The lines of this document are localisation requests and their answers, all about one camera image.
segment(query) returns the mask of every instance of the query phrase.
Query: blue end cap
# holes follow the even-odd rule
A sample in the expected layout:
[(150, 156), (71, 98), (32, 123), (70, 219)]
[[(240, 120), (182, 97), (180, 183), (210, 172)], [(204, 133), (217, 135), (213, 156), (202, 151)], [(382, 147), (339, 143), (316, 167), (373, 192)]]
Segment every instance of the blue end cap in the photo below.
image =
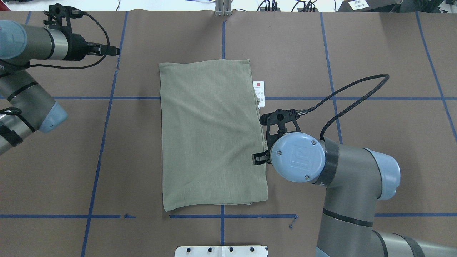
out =
[(325, 152), (317, 139), (296, 132), (276, 141), (271, 148), (270, 159), (283, 178), (292, 182), (308, 182), (322, 172)]
[(319, 247), (316, 247), (316, 257), (330, 257), (324, 251), (320, 250)]
[(64, 120), (68, 118), (67, 112), (60, 106), (58, 102), (55, 102), (54, 106), (49, 111), (48, 115), (41, 124), (40, 131), (43, 133), (49, 133), (51, 130), (59, 126)]
[(17, 57), (27, 45), (27, 33), (24, 27), (9, 20), (0, 20), (0, 59)]
[(369, 151), (377, 163), (379, 172), (381, 173), (381, 180), (383, 183), (383, 192), (381, 193), (380, 200), (389, 200), (397, 192), (397, 187), (400, 185), (400, 167), (397, 161), (389, 156), (382, 153), (372, 151), (368, 148), (365, 150)]

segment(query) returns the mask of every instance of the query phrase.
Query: gray robot arm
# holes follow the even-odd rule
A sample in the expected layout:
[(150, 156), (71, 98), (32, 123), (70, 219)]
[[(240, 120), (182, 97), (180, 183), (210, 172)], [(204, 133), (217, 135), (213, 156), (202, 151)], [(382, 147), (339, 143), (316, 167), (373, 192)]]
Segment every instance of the gray robot arm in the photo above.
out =
[(88, 43), (72, 33), (70, 18), (81, 18), (84, 12), (55, 4), (45, 14), (48, 28), (0, 20), (0, 94), (12, 104), (0, 111), (0, 155), (33, 132), (48, 133), (67, 118), (59, 103), (25, 71), (35, 66), (30, 60), (79, 61), (91, 54), (103, 56), (101, 61), (106, 55), (119, 55), (119, 49), (109, 42)]
[[(457, 256), (454, 247), (372, 229), (377, 201), (390, 199), (400, 184), (398, 163), (388, 155), (325, 138), (327, 125), (320, 140), (301, 133), (296, 119), (316, 107), (279, 109), (262, 115), (260, 123), (267, 126), (268, 150), (252, 155), (254, 164), (271, 163), (289, 181), (327, 187), (316, 257)], [(294, 123), (295, 131), (287, 131), (288, 122)], [(278, 125), (277, 134), (270, 134), (272, 125)]]

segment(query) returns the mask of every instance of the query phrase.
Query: white label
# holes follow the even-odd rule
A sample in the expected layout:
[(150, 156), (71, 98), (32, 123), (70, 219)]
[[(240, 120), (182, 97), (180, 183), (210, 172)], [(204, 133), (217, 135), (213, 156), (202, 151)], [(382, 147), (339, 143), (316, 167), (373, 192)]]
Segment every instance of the white label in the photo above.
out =
[(259, 99), (259, 107), (265, 107), (265, 84), (263, 81), (253, 81), (254, 92)]
[(365, 0), (351, 1), (351, 2), (349, 2), (349, 5), (351, 6), (351, 8), (352, 8), (353, 10), (358, 10), (358, 9), (363, 9), (363, 8), (370, 7), (370, 6), (367, 4), (367, 1), (365, 1)]

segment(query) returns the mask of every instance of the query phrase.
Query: black cable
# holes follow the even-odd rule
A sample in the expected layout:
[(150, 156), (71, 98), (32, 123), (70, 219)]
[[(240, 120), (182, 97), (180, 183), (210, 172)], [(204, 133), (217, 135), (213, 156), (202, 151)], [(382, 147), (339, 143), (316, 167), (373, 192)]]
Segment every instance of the black cable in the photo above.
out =
[(321, 104), (323, 104), (325, 101), (327, 101), (328, 99), (332, 98), (334, 95), (350, 88), (351, 86), (355, 85), (355, 84), (358, 84), (360, 82), (364, 82), (364, 81), (367, 81), (367, 80), (373, 80), (373, 79), (377, 79), (377, 78), (384, 78), (376, 87), (374, 87), (371, 91), (369, 91), (366, 95), (360, 97), (357, 101), (355, 101), (353, 104), (351, 104), (350, 106), (348, 106), (346, 109), (344, 109), (343, 111), (341, 111), (340, 113), (336, 114), (333, 118), (331, 118), (325, 125), (324, 127), (322, 128), (321, 132), (320, 132), (320, 140), (323, 140), (324, 139), (324, 134), (325, 134), (325, 131), (329, 128), (329, 126), (337, 119), (339, 119), (341, 116), (345, 115), (346, 113), (348, 113), (350, 110), (352, 110), (354, 107), (356, 107), (357, 105), (359, 105), (361, 102), (363, 102), (364, 100), (366, 100), (367, 98), (369, 98), (372, 94), (376, 93), (376, 91), (378, 91), (386, 82), (387, 80), (389, 79), (389, 74), (379, 74), (379, 75), (374, 75), (374, 76), (369, 76), (369, 77), (366, 77), (366, 78), (363, 78), (363, 79), (359, 79), (357, 81), (354, 81), (352, 83), (350, 83), (349, 85), (347, 86), (344, 86), (340, 89), (338, 89), (337, 91), (333, 92), (332, 94), (330, 94), (328, 97), (324, 98), (322, 101), (320, 101), (318, 104), (316, 104), (314, 107), (311, 107), (309, 109), (303, 109), (303, 110), (299, 110), (297, 111), (297, 116), (301, 116), (301, 115), (304, 115), (304, 114), (307, 114), (309, 112), (312, 112), (314, 111), (317, 107), (319, 107)]
[(256, 11), (259, 11), (260, 10), (260, 7), (262, 6), (263, 3), (265, 3), (265, 11), (266, 11), (266, 3), (268, 2), (268, 5), (270, 4), (270, 0), (263, 0), (260, 4), (259, 4), (259, 7), (257, 8)]
[[(92, 15), (88, 14), (87, 12), (84, 11), (83, 15), (85, 15), (85, 16), (89, 17), (90, 19), (92, 19), (100, 27), (100, 29), (105, 34), (107, 47), (109, 48), (110, 47), (110, 39), (108, 37), (108, 33), (103, 28), (103, 26), (94, 17), (92, 17)], [(47, 65), (47, 64), (33, 64), (33, 65), (26, 66), (24, 68), (47, 67), (47, 68), (66, 69), (66, 70), (80, 70), (80, 69), (90, 68), (90, 67), (93, 67), (93, 66), (101, 63), (103, 61), (103, 59), (105, 59), (105, 57), (106, 57), (106, 54), (103, 55), (98, 61), (96, 61), (96, 62), (94, 62), (94, 63), (92, 63), (90, 65), (81, 66), (81, 67), (64, 67), (64, 66), (54, 66), (54, 65)]]
[(22, 113), (22, 110), (16, 107), (8, 107), (5, 109), (0, 110), (0, 114), (6, 114), (11, 116), (18, 116)]
[(297, 2), (295, 3), (295, 5), (292, 7), (292, 11), (295, 9), (295, 7), (296, 7), (299, 3), (303, 3), (303, 8), (304, 8), (305, 5), (306, 5), (305, 1), (297, 1)]

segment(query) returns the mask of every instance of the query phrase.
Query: folded towel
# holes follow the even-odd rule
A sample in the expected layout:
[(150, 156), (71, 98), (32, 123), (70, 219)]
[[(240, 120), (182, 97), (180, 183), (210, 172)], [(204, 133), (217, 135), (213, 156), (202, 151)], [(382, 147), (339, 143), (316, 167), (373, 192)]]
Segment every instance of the folded towel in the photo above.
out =
[(250, 204), (268, 199), (258, 99), (249, 60), (162, 63), (163, 203)]

